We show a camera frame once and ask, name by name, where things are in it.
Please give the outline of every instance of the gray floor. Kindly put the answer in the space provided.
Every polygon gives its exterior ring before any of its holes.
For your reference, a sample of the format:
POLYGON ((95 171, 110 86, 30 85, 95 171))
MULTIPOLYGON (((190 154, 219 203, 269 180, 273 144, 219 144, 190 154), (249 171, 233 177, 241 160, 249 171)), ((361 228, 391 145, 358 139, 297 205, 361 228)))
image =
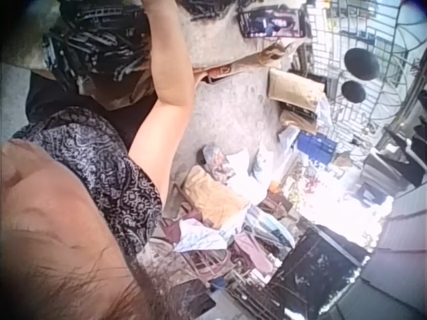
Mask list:
POLYGON ((29 71, 1 64, 0 123, 1 142, 27 124, 25 99, 29 86, 29 71))

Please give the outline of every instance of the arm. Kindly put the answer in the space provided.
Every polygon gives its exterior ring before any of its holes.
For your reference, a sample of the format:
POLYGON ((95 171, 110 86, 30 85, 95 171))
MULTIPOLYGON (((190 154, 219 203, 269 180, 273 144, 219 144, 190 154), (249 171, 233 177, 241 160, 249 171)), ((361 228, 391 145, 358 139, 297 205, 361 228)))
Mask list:
POLYGON ((151 27, 151 72, 158 100, 139 128, 129 157, 165 203, 173 157, 191 118, 194 78, 175 0, 143 0, 151 27))

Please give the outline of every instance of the pile of items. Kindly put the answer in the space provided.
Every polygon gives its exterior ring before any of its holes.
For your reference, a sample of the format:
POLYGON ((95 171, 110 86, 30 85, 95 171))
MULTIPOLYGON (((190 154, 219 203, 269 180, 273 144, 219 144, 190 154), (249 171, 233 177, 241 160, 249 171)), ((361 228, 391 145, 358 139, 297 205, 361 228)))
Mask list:
POLYGON ((179 0, 179 4, 192 16, 192 21, 200 19, 219 19, 223 17, 232 3, 238 4, 238 12, 256 0, 179 0))
POLYGON ((64 90, 87 94, 92 75, 113 81, 149 59, 149 23, 141 6, 120 0, 59 0, 61 17, 43 36, 45 62, 64 90))

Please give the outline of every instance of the pink cloth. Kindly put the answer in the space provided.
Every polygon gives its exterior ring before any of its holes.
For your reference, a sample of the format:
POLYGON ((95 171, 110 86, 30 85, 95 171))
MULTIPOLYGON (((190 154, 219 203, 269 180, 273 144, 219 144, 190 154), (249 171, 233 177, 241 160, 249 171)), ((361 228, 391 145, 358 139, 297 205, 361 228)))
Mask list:
POLYGON ((234 241, 240 249, 249 255, 252 263, 259 272, 264 275, 273 272, 273 264, 268 260, 266 253, 254 243, 255 240, 252 240, 243 232, 235 235, 234 241))

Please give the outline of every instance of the metal frame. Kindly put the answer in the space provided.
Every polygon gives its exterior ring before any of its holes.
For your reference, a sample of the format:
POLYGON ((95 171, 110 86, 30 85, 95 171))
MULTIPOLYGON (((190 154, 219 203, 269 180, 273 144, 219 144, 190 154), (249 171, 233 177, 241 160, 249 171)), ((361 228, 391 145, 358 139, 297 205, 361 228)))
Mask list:
POLYGON ((425 46, 427 36, 419 39, 423 35, 414 34, 410 28, 426 22, 416 17, 414 21, 402 21, 402 6, 372 0, 317 0, 305 8, 313 35, 312 44, 306 45, 311 55, 308 60, 312 61, 308 73, 327 79, 334 123, 333 127, 320 127, 319 132, 338 142, 337 152, 351 151, 352 161, 359 167, 381 139, 382 128, 404 107, 414 81, 409 75, 417 76, 422 69, 416 59, 421 55, 413 55, 425 46), (346 71, 344 55, 352 47, 367 49, 377 56, 379 78, 361 81, 346 71), (366 100, 362 103, 351 103, 341 94, 341 85, 351 79, 365 87, 366 100), (386 115, 378 116, 380 111, 386 115), (368 126, 375 128, 375 134, 367 133, 368 126), (350 144, 353 134, 364 138, 363 147, 350 144))

